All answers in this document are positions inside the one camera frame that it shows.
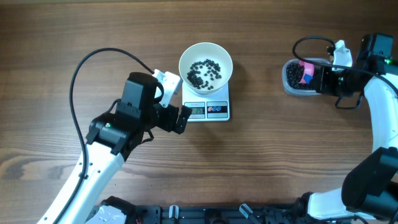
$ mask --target blue object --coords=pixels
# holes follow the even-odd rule
[[[307,74],[304,75],[304,81],[306,83],[309,84],[312,79],[313,79],[313,77],[311,75],[307,75]]]

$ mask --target white bowl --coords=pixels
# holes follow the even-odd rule
[[[201,71],[201,74],[197,75],[199,75],[204,82],[208,81],[209,86],[212,85],[214,88],[210,90],[207,88],[201,88],[198,90],[197,88],[193,87],[192,83],[188,80],[187,73],[191,70],[190,67],[194,62],[204,62],[206,59],[213,60],[215,63],[218,63],[220,66],[219,74],[221,75],[221,78],[216,79],[215,76],[213,76],[214,80],[211,81],[211,77],[209,75],[204,76],[204,74],[208,71],[206,66],[199,68],[198,70]],[[229,53],[217,44],[206,42],[192,45],[186,51],[184,51],[180,58],[178,67],[182,80],[184,80],[189,88],[200,94],[209,94],[219,90],[231,78],[233,70],[232,59],[231,56],[229,56]]]

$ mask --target container filled with black beans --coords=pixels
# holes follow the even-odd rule
[[[209,94],[227,84],[233,63],[224,48],[205,42],[192,45],[182,54],[179,69],[184,85],[197,93]]]
[[[323,58],[308,58],[321,63],[330,63]],[[313,78],[316,78],[320,73],[320,67],[314,66]],[[304,75],[304,66],[300,65],[298,59],[289,60],[282,69],[282,81],[287,94],[294,96],[312,96],[318,95],[311,85],[308,83],[300,83]]]

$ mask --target pink object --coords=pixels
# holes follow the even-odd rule
[[[299,83],[307,84],[307,82],[304,80],[304,76],[309,75],[309,76],[313,77],[313,71],[314,71],[313,64],[300,61],[300,65],[301,66],[304,65],[304,74],[303,74],[303,77],[301,78],[301,80],[299,81]]]

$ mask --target clear plastic container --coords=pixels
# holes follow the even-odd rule
[[[330,62],[327,59],[324,58],[306,58],[308,60],[313,60],[315,62],[321,62],[321,63],[328,63],[330,64]],[[290,64],[290,63],[299,63],[300,60],[299,59],[292,59],[286,62],[286,64],[284,65],[284,67],[282,68],[282,82],[284,83],[284,87],[285,87],[285,92],[289,95],[293,95],[293,96],[313,96],[313,95],[319,95],[319,93],[317,93],[315,90],[296,90],[295,88],[291,87],[289,85],[289,83],[287,82],[287,77],[286,77],[286,67]],[[319,69],[320,67],[318,65],[314,65],[315,69]]]

